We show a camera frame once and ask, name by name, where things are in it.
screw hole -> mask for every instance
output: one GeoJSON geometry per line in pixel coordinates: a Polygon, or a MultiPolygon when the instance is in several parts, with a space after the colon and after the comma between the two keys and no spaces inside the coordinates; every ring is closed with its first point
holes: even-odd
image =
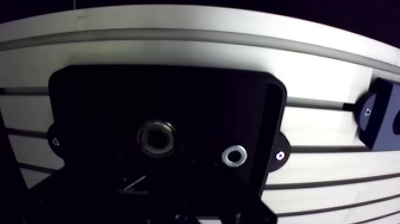
{"type": "Polygon", "coordinates": [[[237,163],[242,158],[242,155],[238,151],[232,151],[228,154],[228,160],[237,163]]]}
{"type": "Polygon", "coordinates": [[[168,142],[168,136],[160,130],[151,130],[147,134],[147,143],[155,149],[165,148],[168,142]]]}

groove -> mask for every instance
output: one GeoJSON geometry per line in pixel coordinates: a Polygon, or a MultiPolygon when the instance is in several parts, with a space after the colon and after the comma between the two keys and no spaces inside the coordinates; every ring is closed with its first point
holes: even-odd
{"type": "Polygon", "coordinates": [[[337,146],[293,146],[292,153],[364,153],[371,151],[367,147],[350,146],[350,147],[337,147],[337,146]]]}
{"type": "Polygon", "coordinates": [[[20,130],[20,129],[7,128],[7,133],[9,135],[18,135],[18,136],[24,136],[24,137],[30,137],[30,138],[47,139],[46,132],[37,132],[37,131],[33,131],[33,130],[20,130]]]}
{"type": "Polygon", "coordinates": [[[282,189],[301,189],[301,188],[320,188],[323,186],[339,186],[353,183],[364,183],[370,181],[380,181],[390,178],[398,178],[400,173],[392,173],[388,175],[369,176],[366,178],[355,178],[339,181],[310,182],[310,183],[284,183],[284,184],[266,184],[264,190],[282,190],[282,189]]]}
{"type": "Polygon", "coordinates": [[[211,30],[190,29],[107,29],[66,32],[51,35],[35,36],[0,43],[0,51],[27,48],[58,43],[90,42],[90,41],[127,41],[127,40],[163,40],[163,41],[201,41],[230,43],[237,45],[258,46],[281,49],[332,58],[350,63],[360,64],[390,73],[400,74],[400,68],[379,60],[357,54],[326,48],[323,46],[244,33],[221,32],[211,30]]]}
{"type": "Polygon", "coordinates": [[[363,220],[363,221],[360,221],[360,222],[355,222],[355,223],[352,223],[352,224],[368,223],[368,222],[372,222],[372,221],[375,221],[375,220],[383,219],[383,218],[386,218],[386,217],[389,217],[389,216],[393,216],[394,214],[398,214],[398,213],[400,213],[400,210],[392,212],[392,213],[389,213],[389,214],[384,214],[383,216],[378,216],[378,217],[375,217],[375,218],[372,218],[372,219],[367,219],[367,220],[363,220]]]}
{"type": "Polygon", "coordinates": [[[296,211],[296,212],[290,212],[290,213],[279,213],[277,214],[278,217],[290,217],[290,216],[303,216],[306,214],[316,214],[316,213],[322,213],[322,212],[330,212],[330,211],[337,211],[337,210],[343,210],[343,209],[351,209],[354,207],[359,207],[359,206],[366,206],[369,204],[374,204],[374,203],[379,203],[382,201],[387,201],[391,200],[394,198],[400,197],[400,194],[396,194],[393,196],[385,197],[385,198],[379,198],[371,201],[365,201],[361,203],[355,203],[355,204],[347,204],[345,206],[337,206],[337,207],[331,207],[331,208],[326,208],[326,209],[315,209],[315,210],[308,210],[308,211],[296,211]]]}
{"type": "Polygon", "coordinates": [[[20,166],[20,168],[24,168],[27,170],[33,170],[33,171],[37,171],[37,172],[41,172],[41,173],[53,174],[53,173],[57,172],[57,170],[55,170],[55,169],[29,165],[29,164],[25,164],[25,163],[18,163],[18,165],[20,166]]]}
{"type": "Polygon", "coordinates": [[[0,88],[0,95],[7,96],[47,96],[47,87],[20,87],[20,88],[0,88]]]}

